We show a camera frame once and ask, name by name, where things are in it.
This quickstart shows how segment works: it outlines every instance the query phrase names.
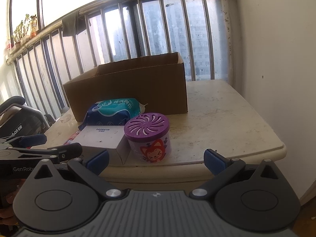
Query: white box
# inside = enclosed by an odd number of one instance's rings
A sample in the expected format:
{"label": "white box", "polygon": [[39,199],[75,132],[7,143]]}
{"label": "white box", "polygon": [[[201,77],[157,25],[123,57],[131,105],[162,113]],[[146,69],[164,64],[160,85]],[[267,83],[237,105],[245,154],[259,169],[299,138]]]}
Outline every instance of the white box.
{"label": "white box", "polygon": [[86,126],[72,141],[83,148],[83,157],[90,157],[107,149],[111,165],[124,165],[130,145],[124,135],[124,126]]}

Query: orange bottle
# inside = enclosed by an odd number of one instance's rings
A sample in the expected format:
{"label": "orange bottle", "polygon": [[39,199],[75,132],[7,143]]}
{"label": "orange bottle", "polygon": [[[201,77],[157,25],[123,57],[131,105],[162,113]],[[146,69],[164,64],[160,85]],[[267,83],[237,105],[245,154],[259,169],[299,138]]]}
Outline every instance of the orange bottle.
{"label": "orange bottle", "polygon": [[37,19],[36,15],[31,16],[31,38],[36,36],[36,28],[37,28]]}

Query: cartoon fox print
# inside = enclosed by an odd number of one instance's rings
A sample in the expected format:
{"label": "cartoon fox print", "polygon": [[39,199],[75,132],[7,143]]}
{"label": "cartoon fox print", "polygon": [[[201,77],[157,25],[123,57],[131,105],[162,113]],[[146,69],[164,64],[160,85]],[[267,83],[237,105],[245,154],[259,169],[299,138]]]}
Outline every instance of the cartoon fox print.
{"label": "cartoon fox print", "polygon": [[140,150],[144,155],[143,159],[151,163],[161,161],[166,154],[166,150],[161,139],[157,139],[149,147],[141,146]]}

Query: cardboard box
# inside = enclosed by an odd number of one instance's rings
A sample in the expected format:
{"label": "cardboard box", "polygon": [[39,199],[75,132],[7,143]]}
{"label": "cardboard box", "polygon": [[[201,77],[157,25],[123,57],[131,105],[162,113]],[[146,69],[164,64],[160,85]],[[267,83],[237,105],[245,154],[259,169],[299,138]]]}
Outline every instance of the cardboard box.
{"label": "cardboard box", "polygon": [[107,149],[111,165],[124,165],[131,147],[124,135],[124,126],[86,126],[72,141],[83,148],[83,157],[94,156]]}
{"label": "cardboard box", "polygon": [[146,112],[188,112],[184,63],[179,53],[146,56],[99,65],[64,84],[70,107],[82,122],[95,102],[136,98]]}

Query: gray rag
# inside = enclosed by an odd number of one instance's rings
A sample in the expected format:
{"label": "gray rag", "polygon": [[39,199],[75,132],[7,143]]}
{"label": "gray rag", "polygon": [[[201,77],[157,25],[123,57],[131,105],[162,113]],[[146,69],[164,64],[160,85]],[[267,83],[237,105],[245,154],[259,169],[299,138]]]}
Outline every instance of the gray rag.
{"label": "gray rag", "polygon": [[79,10],[63,17],[62,23],[63,37],[74,36],[75,34],[79,34],[87,28],[85,20],[79,18]]}

